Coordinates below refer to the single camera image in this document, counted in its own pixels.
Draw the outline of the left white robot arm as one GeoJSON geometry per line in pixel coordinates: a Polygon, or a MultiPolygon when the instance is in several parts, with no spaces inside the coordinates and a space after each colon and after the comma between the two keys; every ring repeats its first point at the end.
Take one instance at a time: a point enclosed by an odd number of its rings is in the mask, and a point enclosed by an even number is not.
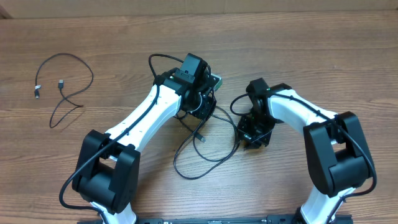
{"type": "Polygon", "coordinates": [[[187,54],[179,68],[154,75],[145,100],[105,133],[84,138],[76,170],[68,180],[74,191],[98,212],[102,223],[137,223],[135,196],[141,153],[170,118],[184,111],[204,123],[213,113],[214,92],[222,79],[202,58],[187,54]]]}

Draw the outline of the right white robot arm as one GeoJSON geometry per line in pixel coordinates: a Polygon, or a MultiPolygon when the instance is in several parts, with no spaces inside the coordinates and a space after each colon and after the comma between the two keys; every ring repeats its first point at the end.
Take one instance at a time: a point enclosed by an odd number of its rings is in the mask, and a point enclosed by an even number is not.
{"type": "Polygon", "coordinates": [[[347,198],[372,192],[375,165],[358,117],[324,110],[300,97],[291,86],[268,86],[258,78],[246,87],[252,108],[241,113],[239,139],[245,149],[267,146],[275,125],[288,124],[304,138],[313,189],[293,215],[269,215],[267,223],[352,223],[337,215],[347,198]]]}

